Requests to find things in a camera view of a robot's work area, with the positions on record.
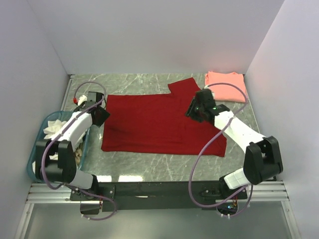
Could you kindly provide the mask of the red t shirt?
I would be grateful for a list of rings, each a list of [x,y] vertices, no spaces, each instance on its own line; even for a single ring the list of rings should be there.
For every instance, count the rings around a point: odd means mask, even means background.
[[[168,85],[170,93],[108,95],[104,152],[197,155],[220,131],[185,113],[199,87],[193,78]]]

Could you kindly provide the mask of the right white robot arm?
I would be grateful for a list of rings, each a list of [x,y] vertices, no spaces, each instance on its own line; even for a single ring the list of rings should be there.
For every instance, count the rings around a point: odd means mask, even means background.
[[[278,140],[266,137],[243,123],[225,105],[217,105],[212,92],[203,89],[195,93],[186,112],[192,120],[206,121],[220,130],[200,151],[206,149],[223,133],[229,136],[245,154],[244,164],[218,181],[213,187],[200,193],[204,197],[229,200],[246,186],[258,185],[283,172],[283,163]]]

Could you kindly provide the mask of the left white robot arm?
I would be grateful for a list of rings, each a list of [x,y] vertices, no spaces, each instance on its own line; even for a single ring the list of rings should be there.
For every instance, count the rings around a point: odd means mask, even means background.
[[[76,166],[74,152],[86,131],[92,126],[100,127],[110,116],[103,107],[105,95],[89,92],[87,99],[76,107],[70,119],[57,133],[35,144],[35,169],[37,180],[67,184],[82,189],[88,200],[100,194],[97,176],[85,173]]]

